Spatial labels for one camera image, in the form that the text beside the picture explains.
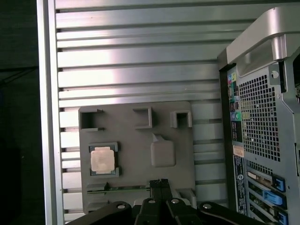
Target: screw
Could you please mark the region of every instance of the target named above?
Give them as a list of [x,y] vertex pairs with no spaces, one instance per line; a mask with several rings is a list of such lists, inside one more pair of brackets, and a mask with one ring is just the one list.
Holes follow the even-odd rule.
[[118,205],[119,210],[124,209],[124,208],[125,208],[125,205]]
[[204,204],[204,205],[203,205],[203,208],[205,208],[205,209],[207,209],[207,210],[210,210],[210,209],[212,208],[212,206],[209,205],[209,204]]
[[179,200],[178,199],[172,199],[172,201],[171,201],[173,204],[177,204],[177,203],[179,203]]

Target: cable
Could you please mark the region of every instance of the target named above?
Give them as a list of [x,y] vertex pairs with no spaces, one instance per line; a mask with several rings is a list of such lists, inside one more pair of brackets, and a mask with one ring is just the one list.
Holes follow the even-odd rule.
[[29,70],[29,69],[37,69],[38,66],[33,66],[33,67],[17,67],[17,68],[6,68],[6,69],[0,69],[0,73],[5,73],[5,72],[16,72],[16,71],[24,71],[24,70]]
[[0,81],[0,87],[1,87],[1,86],[4,86],[4,85],[6,85],[6,84],[9,84],[9,83],[11,83],[12,81],[14,81],[14,80],[16,80],[16,79],[19,79],[19,78],[21,78],[21,77],[23,77],[23,76],[25,76],[25,75],[27,75],[27,74],[29,74],[29,73],[35,71],[35,70],[36,70],[36,68],[31,69],[31,70],[29,70],[29,71],[26,71],[26,70],[25,70],[25,71],[21,71],[21,72],[19,72],[19,73],[13,74],[13,75],[11,75],[11,76],[9,76],[9,77],[7,77],[7,78],[4,78],[3,80]]

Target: metal slat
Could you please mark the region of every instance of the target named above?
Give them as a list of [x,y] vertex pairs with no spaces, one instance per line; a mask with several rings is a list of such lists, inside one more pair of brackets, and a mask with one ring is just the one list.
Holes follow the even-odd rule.
[[85,214],[83,212],[79,213],[66,213],[65,214],[65,222],[70,222],[72,220],[78,219],[79,217],[83,217]]
[[203,162],[213,160],[225,160],[225,153],[223,151],[207,151],[194,153],[194,161]]
[[198,24],[189,26],[163,26],[163,27],[137,27],[137,28],[115,28],[115,29],[92,29],[77,31],[62,31],[57,33],[58,41],[84,40],[97,38],[128,38],[128,37],[164,37],[173,34],[219,34],[219,33],[241,33],[251,23],[229,23],[229,24]]
[[222,118],[221,103],[192,104],[194,120],[213,120]]
[[83,211],[82,193],[64,193],[64,209]]
[[99,98],[99,97],[116,97],[116,96],[135,96],[135,95],[153,95],[162,93],[183,93],[201,91],[218,91],[218,80],[201,81],[201,82],[180,82],[180,83],[153,83],[151,86],[124,85],[121,87],[102,87],[87,88],[59,92],[59,99],[76,99],[76,98]]
[[227,44],[136,47],[58,52],[58,67],[215,60]]
[[194,145],[194,152],[224,151],[224,143],[209,143]]
[[58,73],[59,87],[218,79],[216,64],[89,69]]
[[79,151],[62,152],[61,159],[62,160],[80,159],[80,152]]
[[278,5],[279,4],[261,4],[259,7],[257,7],[257,5],[164,7],[59,13],[56,16],[56,26],[58,29],[61,29],[159,23],[252,21],[263,12]]
[[226,184],[207,184],[207,185],[196,185],[196,196],[197,201],[214,201],[217,199],[226,199]]
[[88,98],[61,100],[60,108],[80,107],[89,105],[111,105],[126,103],[147,103],[147,102],[164,102],[164,101],[197,101],[220,99],[220,92],[199,92],[199,93],[175,93],[161,94],[151,96],[128,96],[128,97],[105,97],[105,98]]
[[211,3],[235,3],[240,0],[56,0],[56,9],[66,8],[90,8],[90,7],[113,7],[113,6],[149,6],[149,5],[166,5],[180,6],[182,4],[211,4]]
[[226,178],[224,163],[195,165],[196,181],[223,180]]
[[168,44],[168,43],[186,43],[186,42],[207,42],[207,41],[226,41],[231,43],[240,32],[236,33],[210,33],[210,34],[180,34],[163,36],[135,36],[135,37],[111,37],[88,40],[67,40],[58,41],[58,48],[74,48],[87,46],[110,46],[110,45],[141,45],[141,44]]
[[193,126],[193,137],[195,141],[223,138],[223,124],[199,124]]

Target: metal frame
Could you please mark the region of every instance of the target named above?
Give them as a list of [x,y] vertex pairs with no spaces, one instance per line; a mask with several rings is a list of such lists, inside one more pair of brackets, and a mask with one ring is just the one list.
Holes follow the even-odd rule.
[[37,0],[45,218],[47,225],[64,223],[54,4],[53,0]]
[[[227,63],[236,62],[237,58],[247,54],[262,43],[274,39],[274,37],[287,33],[300,33],[300,26],[295,22],[299,19],[298,13],[299,8],[296,6],[276,7],[265,12],[226,48]],[[278,44],[277,40],[273,40],[274,58],[279,56],[276,52],[282,50],[277,46]],[[283,58],[290,56],[289,53],[293,53],[295,50],[286,49],[282,55]]]
[[[300,54],[300,25],[297,23],[299,20],[299,9],[298,5],[294,7],[277,7],[267,11],[219,56],[220,75],[224,76],[223,79],[225,82],[222,99],[225,98],[226,100],[223,102],[223,109],[229,111],[228,106],[224,105],[228,104],[228,94],[225,91],[225,86],[227,86],[227,80],[225,80],[226,72],[228,75],[236,72],[236,85],[238,87],[258,77],[266,76],[268,88],[272,87],[274,89],[280,160],[279,155],[278,158],[274,157],[273,159],[272,156],[270,157],[270,155],[264,153],[259,155],[259,153],[256,154],[248,151],[244,152],[244,159],[268,167],[272,169],[275,175],[285,179],[287,187],[285,195],[288,201],[287,212],[290,224],[297,224],[299,220],[297,212],[299,212],[300,198],[300,160],[299,155],[297,155],[298,149],[294,152],[294,144],[299,143],[300,108],[296,101],[293,77],[293,61]],[[274,71],[279,76],[274,77],[272,75]],[[224,130],[231,130],[225,127],[225,125],[226,123],[224,123]],[[252,183],[254,182],[251,178],[246,177],[246,181],[248,180]],[[264,190],[268,189],[258,183],[256,185]],[[248,189],[247,184],[246,190],[247,195],[249,192],[253,193]],[[271,215],[263,210],[261,210],[261,213],[266,215],[270,220],[274,220]]]

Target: blue clip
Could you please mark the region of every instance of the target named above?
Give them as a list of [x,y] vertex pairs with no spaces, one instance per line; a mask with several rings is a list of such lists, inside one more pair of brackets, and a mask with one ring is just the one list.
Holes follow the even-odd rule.
[[276,195],[271,191],[263,191],[262,193],[263,199],[268,200],[269,202],[273,203],[274,205],[282,205],[283,200],[282,197]]
[[283,180],[279,180],[279,179],[276,179],[276,188],[279,190],[279,191],[282,191],[284,192],[285,191],[285,184],[283,182]]
[[279,219],[280,224],[288,225],[287,216],[284,215],[283,213],[281,213],[281,212],[278,213],[278,219]]

